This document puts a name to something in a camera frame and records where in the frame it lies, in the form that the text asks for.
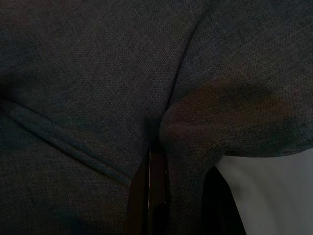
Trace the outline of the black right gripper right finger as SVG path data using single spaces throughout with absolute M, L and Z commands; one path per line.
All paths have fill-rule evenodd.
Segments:
M 216 167 L 208 171 L 203 184 L 201 233 L 203 235 L 246 234 L 230 187 Z

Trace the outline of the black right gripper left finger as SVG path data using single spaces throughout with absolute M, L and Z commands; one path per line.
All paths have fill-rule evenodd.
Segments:
M 127 234 L 164 235 L 168 216 L 167 157 L 160 144 L 151 144 L 130 186 Z

